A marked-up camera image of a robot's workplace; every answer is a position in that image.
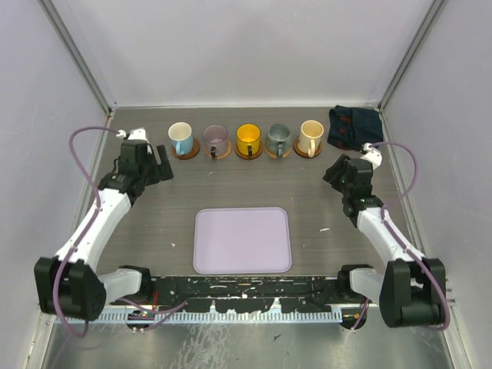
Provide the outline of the dark wooden coaster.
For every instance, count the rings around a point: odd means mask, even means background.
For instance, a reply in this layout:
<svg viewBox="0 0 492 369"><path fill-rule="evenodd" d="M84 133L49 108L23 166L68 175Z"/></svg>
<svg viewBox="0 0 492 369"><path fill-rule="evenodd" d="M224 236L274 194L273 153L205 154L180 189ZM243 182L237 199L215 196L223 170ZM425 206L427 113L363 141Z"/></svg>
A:
<svg viewBox="0 0 492 369"><path fill-rule="evenodd" d="M296 137L294 140L294 143L293 143L293 148L294 148L294 151L296 152L296 154L302 158L306 158L306 159L316 158L322 152L323 145L322 145L322 143L320 143L318 145L316 151L314 152L314 154L310 157L307 152L304 152L299 148L298 142L299 142L299 137Z"/></svg>
<svg viewBox="0 0 492 369"><path fill-rule="evenodd" d="M260 156L261 156L261 154L262 154L262 152L263 152L263 148L260 148L260 149L258 150L258 152L254 153L254 154L253 154L253 155L251 155L251 156L250 156L250 155L244 155L244 154L242 154L242 153L239 151L239 149L238 149L238 147L237 147L237 146L234 148L234 152L235 152L235 154L236 154L239 158L241 158L241 159L243 159L243 160L250 161L250 160L254 160L254 159L256 159L256 158L260 157Z"/></svg>
<svg viewBox="0 0 492 369"><path fill-rule="evenodd" d="M189 138L176 141L171 146L172 154L180 160L188 160L195 157L200 151L200 142L197 138Z"/></svg>

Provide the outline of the purple glass cup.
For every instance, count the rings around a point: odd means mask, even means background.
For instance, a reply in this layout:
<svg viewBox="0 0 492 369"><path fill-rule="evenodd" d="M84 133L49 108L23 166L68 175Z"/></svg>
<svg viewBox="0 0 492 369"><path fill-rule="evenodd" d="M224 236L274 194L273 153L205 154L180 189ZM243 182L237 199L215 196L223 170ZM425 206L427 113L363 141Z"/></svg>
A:
<svg viewBox="0 0 492 369"><path fill-rule="evenodd" d="M210 125L203 132L206 153L219 158L228 152L228 131L222 125Z"/></svg>

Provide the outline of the woven rattan coaster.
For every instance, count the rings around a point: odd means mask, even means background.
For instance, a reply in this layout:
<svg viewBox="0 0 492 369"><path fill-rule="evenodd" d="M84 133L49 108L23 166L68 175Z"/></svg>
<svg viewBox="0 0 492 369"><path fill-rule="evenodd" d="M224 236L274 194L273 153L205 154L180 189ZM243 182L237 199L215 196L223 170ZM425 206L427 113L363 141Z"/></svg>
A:
<svg viewBox="0 0 492 369"><path fill-rule="evenodd" d="M204 152L205 154L214 160L226 158L232 150L232 143L226 139L218 143L205 142Z"/></svg>
<svg viewBox="0 0 492 369"><path fill-rule="evenodd" d="M283 148L277 148L275 151L271 151L269 148L266 148L266 153L270 158L281 159L286 158L291 153L291 148L287 150L284 150Z"/></svg>

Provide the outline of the cream yellow mug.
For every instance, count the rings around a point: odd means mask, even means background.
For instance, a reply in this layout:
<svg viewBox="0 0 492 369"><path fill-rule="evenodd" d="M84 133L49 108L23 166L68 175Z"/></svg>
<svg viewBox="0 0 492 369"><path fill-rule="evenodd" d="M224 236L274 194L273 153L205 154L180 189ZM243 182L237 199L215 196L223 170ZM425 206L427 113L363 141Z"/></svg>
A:
<svg viewBox="0 0 492 369"><path fill-rule="evenodd" d="M299 148L311 157L321 143L324 127L319 121L308 120L302 123L299 135Z"/></svg>

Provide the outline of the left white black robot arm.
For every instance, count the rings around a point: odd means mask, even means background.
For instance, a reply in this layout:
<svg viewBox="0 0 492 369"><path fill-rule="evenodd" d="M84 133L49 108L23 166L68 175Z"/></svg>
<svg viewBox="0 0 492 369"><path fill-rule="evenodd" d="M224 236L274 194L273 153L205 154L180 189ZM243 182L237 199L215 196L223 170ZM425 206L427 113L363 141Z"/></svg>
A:
<svg viewBox="0 0 492 369"><path fill-rule="evenodd" d="M155 284L148 268L124 265L102 276L96 269L112 233L145 189L173 177L165 146L123 141L112 171L100 180L94 203L74 234L54 257L39 258L34 266L42 312L94 321L106 304L127 297L147 304L153 298Z"/></svg>

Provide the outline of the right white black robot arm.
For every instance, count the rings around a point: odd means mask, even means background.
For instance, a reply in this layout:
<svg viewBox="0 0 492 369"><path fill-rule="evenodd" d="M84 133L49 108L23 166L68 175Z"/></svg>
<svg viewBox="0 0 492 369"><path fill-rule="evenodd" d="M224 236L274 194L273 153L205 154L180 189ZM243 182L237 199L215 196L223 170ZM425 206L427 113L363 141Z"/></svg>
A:
<svg viewBox="0 0 492 369"><path fill-rule="evenodd" d="M397 229L383 201L373 195L376 166L368 155L341 155L323 177L341 193L345 216L370 241L385 265L384 274L365 266L343 266L338 296L347 303L361 296L378 303L388 327L444 330L450 323L444 264L417 250Z"/></svg>

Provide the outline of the grey ceramic mug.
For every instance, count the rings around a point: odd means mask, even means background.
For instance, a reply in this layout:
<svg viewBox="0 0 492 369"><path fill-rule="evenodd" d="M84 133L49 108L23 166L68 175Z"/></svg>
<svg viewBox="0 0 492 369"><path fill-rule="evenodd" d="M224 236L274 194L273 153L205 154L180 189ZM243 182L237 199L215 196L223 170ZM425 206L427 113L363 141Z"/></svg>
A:
<svg viewBox="0 0 492 369"><path fill-rule="evenodd" d="M291 130L283 124L272 125L267 134L265 147L271 151L277 148L289 149L292 146Z"/></svg>

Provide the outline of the white mug blue handle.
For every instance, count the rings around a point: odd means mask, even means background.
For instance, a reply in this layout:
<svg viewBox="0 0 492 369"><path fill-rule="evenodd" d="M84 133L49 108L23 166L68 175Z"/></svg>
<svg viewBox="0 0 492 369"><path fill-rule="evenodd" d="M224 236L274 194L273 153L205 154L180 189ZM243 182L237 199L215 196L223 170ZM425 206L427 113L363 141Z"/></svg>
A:
<svg viewBox="0 0 492 369"><path fill-rule="evenodd" d="M186 122L176 122L168 129L168 136L172 141L172 144L176 141L183 141L192 136L192 128Z"/></svg>

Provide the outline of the yellow glass mug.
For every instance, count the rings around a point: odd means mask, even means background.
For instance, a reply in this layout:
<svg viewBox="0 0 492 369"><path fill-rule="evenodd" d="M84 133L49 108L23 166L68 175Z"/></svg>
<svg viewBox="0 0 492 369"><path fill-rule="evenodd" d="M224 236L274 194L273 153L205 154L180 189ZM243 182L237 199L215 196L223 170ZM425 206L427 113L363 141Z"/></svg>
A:
<svg viewBox="0 0 492 369"><path fill-rule="evenodd" d="M243 124L236 131L236 149L240 155L253 158L261 148L261 129L254 124Z"/></svg>

